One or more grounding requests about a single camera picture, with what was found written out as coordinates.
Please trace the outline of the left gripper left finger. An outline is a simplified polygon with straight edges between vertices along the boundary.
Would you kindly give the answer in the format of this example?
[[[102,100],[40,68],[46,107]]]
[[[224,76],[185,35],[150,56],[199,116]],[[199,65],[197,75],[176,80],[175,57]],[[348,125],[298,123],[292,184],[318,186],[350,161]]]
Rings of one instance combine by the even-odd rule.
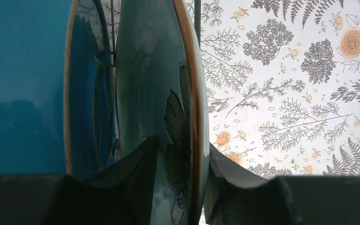
[[[65,174],[0,175],[0,225],[147,225],[159,140],[145,139],[80,181]]]

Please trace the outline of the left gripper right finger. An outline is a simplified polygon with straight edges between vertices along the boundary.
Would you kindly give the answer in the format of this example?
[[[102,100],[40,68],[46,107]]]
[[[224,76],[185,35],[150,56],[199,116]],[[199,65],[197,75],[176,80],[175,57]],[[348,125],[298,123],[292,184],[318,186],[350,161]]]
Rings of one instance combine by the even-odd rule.
[[[360,176],[260,177],[210,146],[209,225],[360,225]]]

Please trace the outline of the blue dotted plate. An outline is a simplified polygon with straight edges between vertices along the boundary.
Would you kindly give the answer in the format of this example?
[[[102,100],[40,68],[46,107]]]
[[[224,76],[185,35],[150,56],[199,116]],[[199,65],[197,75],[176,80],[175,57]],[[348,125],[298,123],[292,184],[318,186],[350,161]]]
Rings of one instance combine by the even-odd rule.
[[[83,180],[113,157],[114,93],[111,49],[98,0],[75,0],[67,27],[64,64],[66,171]]]

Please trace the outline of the light green floral plate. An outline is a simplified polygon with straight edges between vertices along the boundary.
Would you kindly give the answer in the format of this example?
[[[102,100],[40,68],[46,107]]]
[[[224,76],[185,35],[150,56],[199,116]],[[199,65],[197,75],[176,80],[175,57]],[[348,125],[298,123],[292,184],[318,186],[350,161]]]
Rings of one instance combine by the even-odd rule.
[[[158,138],[148,225],[199,223],[209,168],[209,119],[200,46],[182,0],[124,0],[116,102],[122,157]]]

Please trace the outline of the yellow dotted plate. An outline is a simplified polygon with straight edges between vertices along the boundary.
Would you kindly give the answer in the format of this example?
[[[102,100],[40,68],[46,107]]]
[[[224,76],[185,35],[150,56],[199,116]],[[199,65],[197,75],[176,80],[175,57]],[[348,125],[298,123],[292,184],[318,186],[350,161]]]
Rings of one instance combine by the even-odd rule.
[[[64,173],[70,0],[0,0],[0,173]]]

